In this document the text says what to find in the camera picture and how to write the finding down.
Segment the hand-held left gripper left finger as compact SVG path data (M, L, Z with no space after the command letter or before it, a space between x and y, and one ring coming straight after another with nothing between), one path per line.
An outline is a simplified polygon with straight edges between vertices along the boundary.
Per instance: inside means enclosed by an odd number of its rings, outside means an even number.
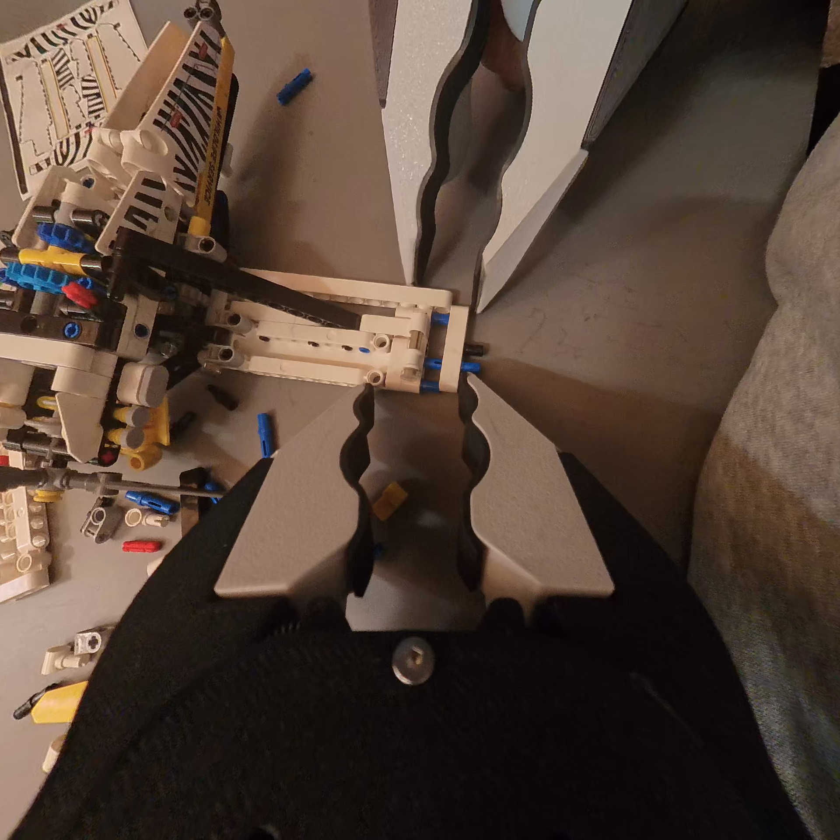
M277 450L217 579L217 595L345 601L365 593L375 541L361 478L371 462L374 420L374 387L346 388Z

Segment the small yellow lego connector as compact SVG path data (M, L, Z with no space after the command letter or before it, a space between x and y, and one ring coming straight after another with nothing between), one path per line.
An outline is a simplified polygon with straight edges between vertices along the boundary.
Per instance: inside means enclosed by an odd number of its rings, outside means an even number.
M398 511L407 498L407 491L397 481L392 481L372 503L371 511L379 522L386 522Z

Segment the yellow curved lego panel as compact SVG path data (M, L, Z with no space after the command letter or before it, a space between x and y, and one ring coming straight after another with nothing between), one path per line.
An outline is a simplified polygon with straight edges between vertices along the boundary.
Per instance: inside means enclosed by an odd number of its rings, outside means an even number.
M54 684L38 692L31 698L29 716L33 723L72 723L88 685L87 680L82 680L71 684Z

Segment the person's right hand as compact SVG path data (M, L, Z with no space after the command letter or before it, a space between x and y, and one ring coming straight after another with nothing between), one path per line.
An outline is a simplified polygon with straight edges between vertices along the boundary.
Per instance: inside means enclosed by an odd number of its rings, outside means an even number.
M523 57L523 42L511 31L501 4L492 3L482 65L498 77L505 89L519 92L525 88Z

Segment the white Lego frame piece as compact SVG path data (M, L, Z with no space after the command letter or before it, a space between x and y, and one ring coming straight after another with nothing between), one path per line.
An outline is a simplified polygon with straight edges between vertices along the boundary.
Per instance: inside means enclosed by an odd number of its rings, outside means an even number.
M1 497L1 603L49 586L51 565L46 504L19 487Z

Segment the white grey lego connector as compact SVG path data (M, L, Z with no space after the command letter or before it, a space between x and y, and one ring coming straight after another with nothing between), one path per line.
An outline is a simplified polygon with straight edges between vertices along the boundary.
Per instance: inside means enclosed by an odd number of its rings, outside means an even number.
M107 624L84 629L75 633L69 642L49 647L45 651L40 674L53 676L90 665L105 648L115 627Z

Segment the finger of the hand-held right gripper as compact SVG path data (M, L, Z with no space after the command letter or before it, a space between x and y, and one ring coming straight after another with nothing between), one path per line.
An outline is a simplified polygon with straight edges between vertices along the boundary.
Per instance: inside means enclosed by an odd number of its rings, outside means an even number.
M680 1L541 1L524 44L526 108L476 268L476 312L515 274L594 141L682 14Z
M370 1L377 96L405 283L423 282L438 195L469 138L489 2Z

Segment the zebra print sticker sheet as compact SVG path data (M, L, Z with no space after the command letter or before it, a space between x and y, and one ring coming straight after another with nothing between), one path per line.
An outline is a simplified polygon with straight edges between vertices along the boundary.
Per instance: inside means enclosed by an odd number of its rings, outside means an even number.
M147 53L130 2L85 2L2 44L2 113L23 199L54 165L78 167Z

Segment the short white lego beam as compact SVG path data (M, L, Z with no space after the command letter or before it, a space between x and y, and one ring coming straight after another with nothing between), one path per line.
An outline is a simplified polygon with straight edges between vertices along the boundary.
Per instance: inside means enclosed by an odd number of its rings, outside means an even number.
M437 379L424 376L419 386L420 393L456 393L462 374L480 372L480 363L466 360L466 356L479 357L482 350L467 348L467 331L470 316L469 306L453 306L448 312L433 311L430 318L430 332L444 331L443 350L438 357L427 355L424 371L437 373Z

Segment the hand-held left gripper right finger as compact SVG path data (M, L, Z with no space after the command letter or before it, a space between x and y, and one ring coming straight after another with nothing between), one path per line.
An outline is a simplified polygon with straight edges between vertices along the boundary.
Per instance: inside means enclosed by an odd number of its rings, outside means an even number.
M487 604L606 598L615 585L560 451L475 374L458 387L469 473L457 568Z

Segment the zebra striped lego helicopter model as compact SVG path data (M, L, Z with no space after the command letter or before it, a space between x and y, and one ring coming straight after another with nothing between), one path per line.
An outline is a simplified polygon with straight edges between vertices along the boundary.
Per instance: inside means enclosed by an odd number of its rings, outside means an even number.
M238 82L217 2L168 24L78 167L54 165L2 232L2 492L134 488L199 369L418 393L443 290L238 268L219 188Z

